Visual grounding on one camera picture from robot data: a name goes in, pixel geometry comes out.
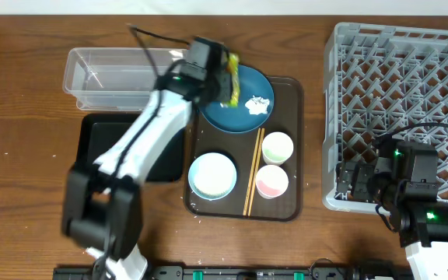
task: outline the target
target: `clear plastic container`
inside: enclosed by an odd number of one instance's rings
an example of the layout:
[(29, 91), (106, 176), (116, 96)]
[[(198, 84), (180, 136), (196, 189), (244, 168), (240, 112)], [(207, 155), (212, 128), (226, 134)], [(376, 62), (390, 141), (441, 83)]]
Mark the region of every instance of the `clear plastic container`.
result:
[[(184, 49), (150, 49), (159, 73), (184, 57)], [(68, 53), (63, 90), (80, 110), (141, 110), (149, 101), (155, 75), (140, 48), (77, 47)]]

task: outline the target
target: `dark brown serving tray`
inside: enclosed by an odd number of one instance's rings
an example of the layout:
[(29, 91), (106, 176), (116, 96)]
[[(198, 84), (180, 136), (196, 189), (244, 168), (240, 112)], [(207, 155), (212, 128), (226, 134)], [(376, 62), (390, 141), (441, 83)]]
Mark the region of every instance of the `dark brown serving tray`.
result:
[[(238, 178), (234, 189), (224, 198), (207, 201), (191, 191), (187, 178), (184, 188), (184, 205), (194, 215), (258, 219), (288, 222), (302, 210), (303, 182), (303, 90), (298, 81), (286, 77), (268, 77), (275, 93), (271, 116), (261, 125), (264, 136), (275, 131), (285, 132), (293, 140), (295, 152), (281, 165), (288, 174), (289, 186), (278, 198), (264, 199), (257, 191), (250, 215), (243, 215), (248, 181), (258, 128), (243, 134), (230, 134), (214, 128), (199, 114), (195, 118), (191, 162), (207, 152), (220, 152), (235, 164)], [(261, 156), (259, 169), (265, 165)]]

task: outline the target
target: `white cup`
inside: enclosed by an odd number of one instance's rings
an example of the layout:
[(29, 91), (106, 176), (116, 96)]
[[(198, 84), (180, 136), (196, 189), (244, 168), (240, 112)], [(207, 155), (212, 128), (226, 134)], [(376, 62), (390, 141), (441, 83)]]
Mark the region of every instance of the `white cup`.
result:
[(262, 142), (262, 157), (265, 163), (282, 165), (293, 154), (293, 141), (285, 133), (272, 132)]
[(267, 165), (260, 168), (255, 177), (258, 194), (265, 199), (272, 199), (284, 194), (289, 180), (286, 172), (279, 166)]

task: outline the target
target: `yellow object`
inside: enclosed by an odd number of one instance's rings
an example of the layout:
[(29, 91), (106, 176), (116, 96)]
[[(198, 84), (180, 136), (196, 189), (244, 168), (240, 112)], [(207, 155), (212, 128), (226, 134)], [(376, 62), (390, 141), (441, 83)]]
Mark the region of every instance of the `yellow object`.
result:
[(231, 100), (224, 104), (229, 107), (238, 107), (238, 100), (240, 99), (240, 78), (238, 77), (239, 63), (240, 58), (238, 57), (238, 54), (229, 54), (228, 71), (231, 73), (233, 92), (231, 93)]

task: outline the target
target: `tray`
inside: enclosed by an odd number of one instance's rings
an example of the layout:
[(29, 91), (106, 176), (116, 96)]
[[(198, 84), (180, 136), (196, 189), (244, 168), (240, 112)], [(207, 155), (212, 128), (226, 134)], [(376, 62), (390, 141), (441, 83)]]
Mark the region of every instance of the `tray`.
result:
[[(111, 148), (139, 114), (88, 114), (82, 119), (76, 161), (93, 163)], [(148, 182), (173, 182), (183, 173), (184, 130), (178, 132), (149, 171)]]
[[(207, 152), (227, 155), (238, 171), (236, 185), (227, 196), (207, 201), (192, 193), (187, 178), (184, 188), (184, 205), (194, 215), (217, 216), (238, 219), (258, 219), (288, 222), (302, 209), (303, 203), (303, 90), (295, 80), (286, 77), (268, 77), (275, 92), (275, 106), (271, 116), (261, 126), (264, 136), (275, 131), (285, 132), (293, 140), (295, 152), (281, 165), (289, 176), (289, 187), (284, 194), (274, 199), (264, 199), (254, 193), (250, 215), (243, 215), (247, 198), (250, 168), (254, 157), (254, 146), (258, 130), (230, 134), (214, 128), (199, 114), (195, 118), (195, 131), (191, 148), (191, 161)], [(265, 165), (262, 156), (259, 169)]]
[[(374, 135), (409, 124), (448, 124), (448, 31), (339, 23), (324, 51), (326, 132), (322, 190), (327, 208), (376, 214), (336, 189), (343, 159), (374, 162)], [(448, 202), (448, 129), (414, 128), (404, 140), (439, 152), (438, 201)]]

